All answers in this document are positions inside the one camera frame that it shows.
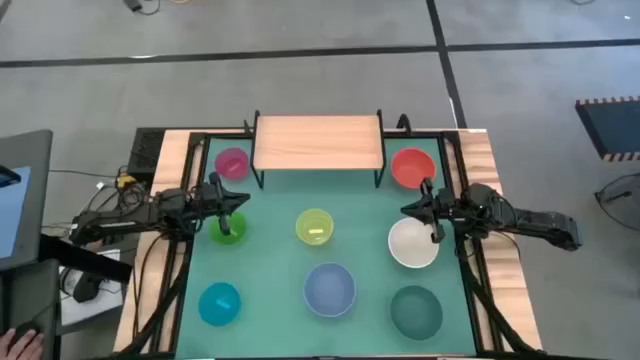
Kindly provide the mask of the white paper sheet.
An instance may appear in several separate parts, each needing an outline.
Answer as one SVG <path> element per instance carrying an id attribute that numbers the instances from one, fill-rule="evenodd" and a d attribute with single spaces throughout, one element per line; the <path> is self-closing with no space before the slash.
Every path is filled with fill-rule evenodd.
<path id="1" fill-rule="evenodd" d="M 72 297 L 76 282 L 84 272 L 59 267 L 60 322 L 70 326 L 123 305 L 122 284 L 104 278 L 95 299 L 78 303 Z"/>

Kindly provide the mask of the black computer mouse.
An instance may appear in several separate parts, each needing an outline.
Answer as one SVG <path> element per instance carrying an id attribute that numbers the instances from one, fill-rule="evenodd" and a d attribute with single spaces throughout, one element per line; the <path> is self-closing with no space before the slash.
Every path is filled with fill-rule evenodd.
<path id="1" fill-rule="evenodd" d="M 33 331 L 35 334 L 39 334 L 41 332 L 41 327 L 36 321 L 27 321 L 18 325 L 15 328 L 15 334 L 12 339 L 12 342 L 13 343 L 17 342 L 29 331 Z"/>

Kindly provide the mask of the grey monitor with blue screen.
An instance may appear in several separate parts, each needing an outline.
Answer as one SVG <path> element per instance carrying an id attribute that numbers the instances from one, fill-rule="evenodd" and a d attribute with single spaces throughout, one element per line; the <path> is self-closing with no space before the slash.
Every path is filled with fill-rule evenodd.
<path id="1" fill-rule="evenodd" d="M 0 187 L 0 271 L 38 258 L 52 140 L 51 130 L 0 138 L 0 165 L 21 177 L 21 200 Z"/>

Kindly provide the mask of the small yellow translucent bowl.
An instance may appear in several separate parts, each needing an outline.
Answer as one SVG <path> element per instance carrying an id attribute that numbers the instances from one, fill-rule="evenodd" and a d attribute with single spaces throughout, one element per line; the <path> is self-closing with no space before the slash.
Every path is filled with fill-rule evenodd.
<path id="1" fill-rule="evenodd" d="M 331 215 L 322 209 L 307 209 L 297 218 L 295 224 L 299 240 L 310 246 L 321 246 L 329 241 L 334 230 Z"/>

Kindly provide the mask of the large periwinkle blue bowl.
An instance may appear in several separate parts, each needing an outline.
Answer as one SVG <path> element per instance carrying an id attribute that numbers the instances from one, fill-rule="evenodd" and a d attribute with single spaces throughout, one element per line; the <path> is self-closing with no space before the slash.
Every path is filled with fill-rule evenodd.
<path id="1" fill-rule="evenodd" d="M 302 292 L 307 307 L 314 314 L 337 318 L 352 308 L 357 287 L 347 268 L 326 262 L 316 265 L 307 274 Z"/>

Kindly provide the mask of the person's hand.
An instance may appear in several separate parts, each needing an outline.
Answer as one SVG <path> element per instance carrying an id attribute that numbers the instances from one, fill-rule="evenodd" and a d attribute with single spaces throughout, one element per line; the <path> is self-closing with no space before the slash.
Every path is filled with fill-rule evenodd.
<path id="1" fill-rule="evenodd" d="M 9 329 L 0 336 L 0 360 L 41 360 L 43 351 L 43 335 L 35 330 L 18 338 L 16 330 Z"/>

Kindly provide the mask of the wooden shelf with black legs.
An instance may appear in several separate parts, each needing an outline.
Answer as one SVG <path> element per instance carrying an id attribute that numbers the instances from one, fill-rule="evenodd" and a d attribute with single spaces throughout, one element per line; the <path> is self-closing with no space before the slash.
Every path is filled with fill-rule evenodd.
<path id="1" fill-rule="evenodd" d="M 271 170 L 386 170 L 382 112 L 373 115 L 254 113 L 249 167 L 260 188 Z"/>

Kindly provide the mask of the small cyan translucent bowl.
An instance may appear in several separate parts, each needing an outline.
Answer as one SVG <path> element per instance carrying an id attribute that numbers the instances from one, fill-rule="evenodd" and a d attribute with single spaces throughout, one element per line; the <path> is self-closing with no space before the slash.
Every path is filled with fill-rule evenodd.
<path id="1" fill-rule="evenodd" d="M 201 319 L 214 327 L 230 324 L 239 314 L 242 301 L 238 290 L 226 282 L 210 285 L 200 296 L 198 312 Z"/>

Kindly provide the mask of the black slanted bar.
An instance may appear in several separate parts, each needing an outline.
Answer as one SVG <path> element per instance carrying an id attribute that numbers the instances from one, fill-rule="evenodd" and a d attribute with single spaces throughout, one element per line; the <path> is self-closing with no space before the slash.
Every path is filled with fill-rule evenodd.
<path id="1" fill-rule="evenodd" d="M 119 283 L 129 281 L 132 266 L 69 244 L 59 237 L 40 235 L 40 261 L 55 259 L 62 266 L 104 277 Z"/>

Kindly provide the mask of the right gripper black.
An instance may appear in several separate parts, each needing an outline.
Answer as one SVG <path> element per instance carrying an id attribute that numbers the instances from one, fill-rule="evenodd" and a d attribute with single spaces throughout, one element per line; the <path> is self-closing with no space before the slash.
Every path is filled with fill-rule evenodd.
<path id="1" fill-rule="evenodd" d="M 452 220 L 458 216 L 457 200 L 454 193 L 446 188 L 439 189 L 433 196 L 433 184 L 430 178 L 424 178 L 419 185 L 420 198 L 402 208 L 402 213 L 432 228 L 431 241 L 439 244 L 445 236 L 440 220 Z M 434 201 L 434 211 L 430 207 Z"/>

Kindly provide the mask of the dark platform with striped edge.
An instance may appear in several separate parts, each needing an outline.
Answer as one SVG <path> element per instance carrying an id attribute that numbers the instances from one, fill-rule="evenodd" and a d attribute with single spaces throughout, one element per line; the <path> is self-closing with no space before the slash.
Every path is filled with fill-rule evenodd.
<path id="1" fill-rule="evenodd" d="M 577 100 L 575 110 L 603 161 L 640 161 L 640 96 Z"/>

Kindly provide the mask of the black handheld device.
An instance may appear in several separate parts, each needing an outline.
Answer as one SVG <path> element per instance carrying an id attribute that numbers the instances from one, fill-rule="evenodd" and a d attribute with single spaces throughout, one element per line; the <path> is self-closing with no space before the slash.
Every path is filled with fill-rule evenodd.
<path id="1" fill-rule="evenodd" d="M 103 281 L 103 277 L 90 273 L 83 273 L 75 284 L 72 297 L 78 303 L 95 299 L 101 290 L 101 284 Z"/>

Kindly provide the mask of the small pink translucent bowl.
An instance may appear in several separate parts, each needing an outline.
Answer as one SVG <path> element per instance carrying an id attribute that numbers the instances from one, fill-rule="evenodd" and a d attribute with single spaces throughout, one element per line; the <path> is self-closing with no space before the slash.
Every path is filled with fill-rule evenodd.
<path id="1" fill-rule="evenodd" d="M 248 175 L 249 158 L 238 147 L 227 148 L 220 152 L 214 161 L 215 171 L 229 181 L 239 182 Z"/>

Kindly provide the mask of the green table mat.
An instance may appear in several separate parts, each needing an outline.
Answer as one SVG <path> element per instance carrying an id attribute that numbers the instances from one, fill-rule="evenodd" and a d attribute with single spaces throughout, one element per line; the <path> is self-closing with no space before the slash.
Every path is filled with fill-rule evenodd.
<path id="1" fill-rule="evenodd" d="M 214 242 L 207 230 L 196 235 L 178 358 L 475 353 L 454 238 L 447 236 L 434 262 L 422 269 L 402 266 L 388 249 L 389 230 L 418 191 L 399 186 L 390 174 L 375 187 L 370 170 L 271 170 L 263 188 L 248 177 L 229 189 L 251 195 L 240 208 L 247 232 L 233 245 Z M 333 218 L 324 245 L 307 245 L 296 235 L 296 220 L 307 209 Z M 357 287 L 352 308 L 337 318 L 314 314 L 303 298 L 305 277 L 326 262 L 347 268 Z M 233 285 L 242 301 L 224 327 L 205 323 L 198 312 L 201 294 L 218 282 Z M 393 296 L 409 285 L 431 290 L 442 304 L 442 326 L 427 340 L 405 337 L 391 320 Z"/>

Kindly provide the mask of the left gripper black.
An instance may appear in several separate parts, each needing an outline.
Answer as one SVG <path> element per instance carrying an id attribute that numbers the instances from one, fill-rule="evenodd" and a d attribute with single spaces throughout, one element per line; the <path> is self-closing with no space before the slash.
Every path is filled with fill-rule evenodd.
<path id="1" fill-rule="evenodd" d="M 248 193 L 226 190 L 217 172 L 209 174 L 209 183 L 193 190 L 196 213 L 200 216 L 218 216 L 219 228 L 223 235 L 231 234 L 230 217 L 249 199 Z"/>

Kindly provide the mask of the large white bowl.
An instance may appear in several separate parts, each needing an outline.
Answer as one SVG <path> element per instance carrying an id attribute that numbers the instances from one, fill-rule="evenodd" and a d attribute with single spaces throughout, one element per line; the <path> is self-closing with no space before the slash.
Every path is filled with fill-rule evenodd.
<path id="1" fill-rule="evenodd" d="M 439 244 L 434 243 L 431 225 L 411 217 L 397 221 L 388 233 L 388 248 L 401 265 L 419 269 L 430 265 L 437 257 Z"/>

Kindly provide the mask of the large dark teal bowl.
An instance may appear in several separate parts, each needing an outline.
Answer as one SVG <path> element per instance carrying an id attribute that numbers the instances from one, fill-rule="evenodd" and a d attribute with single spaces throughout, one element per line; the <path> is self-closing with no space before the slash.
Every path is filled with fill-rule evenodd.
<path id="1" fill-rule="evenodd" d="M 391 320 L 405 337 L 422 341 L 433 337 L 443 323 L 443 309 L 436 295 L 418 285 L 399 289 L 391 300 Z"/>

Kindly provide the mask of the red plastic bowl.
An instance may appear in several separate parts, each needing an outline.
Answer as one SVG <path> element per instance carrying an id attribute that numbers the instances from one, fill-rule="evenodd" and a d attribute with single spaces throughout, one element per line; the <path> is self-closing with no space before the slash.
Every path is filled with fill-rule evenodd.
<path id="1" fill-rule="evenodd" d="M 391 173 L 395 182 L 406 189 L 417 190 L 423 180 L 434 180 L 437 174 L 432 157 L 418 148 L 403 148 L 392 157 Z"/>

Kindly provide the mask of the small green translucent bowl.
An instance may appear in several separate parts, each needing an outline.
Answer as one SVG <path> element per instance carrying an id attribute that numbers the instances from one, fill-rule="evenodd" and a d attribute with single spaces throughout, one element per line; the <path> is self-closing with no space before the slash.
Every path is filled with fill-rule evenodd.
<path id="1" fill-rule="evenodd" d="M 228 219 L 230 233 L 225 235 L 220 228 L 219 219 L 214 217 L 209 225 L 210 238 L 222 245 L 233 245 L 240 242 L 247 231 L 247 221 L 243 214 L 234 212 Z"/>

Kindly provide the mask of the black perforated box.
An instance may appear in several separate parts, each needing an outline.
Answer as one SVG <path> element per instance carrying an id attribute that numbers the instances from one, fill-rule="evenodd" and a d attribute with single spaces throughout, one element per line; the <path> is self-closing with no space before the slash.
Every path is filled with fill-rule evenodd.
<path id="1" fill-rule="evenodd" d="M 148 188 L 153 184 L 165 130 L 137 128 L 130 151 L 127 172 Z"/>

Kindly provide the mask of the dark grey desk panel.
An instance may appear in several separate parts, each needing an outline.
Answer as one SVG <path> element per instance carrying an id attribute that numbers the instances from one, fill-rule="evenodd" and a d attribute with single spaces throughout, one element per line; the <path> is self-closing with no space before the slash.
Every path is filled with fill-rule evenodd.
<path id="1" fill-rule="evenodd" d="M 44 334 L 42 360 L 58 360 L 59 262 L 46 260 L 0 273 L 0 335 L 33 321 Z"/>

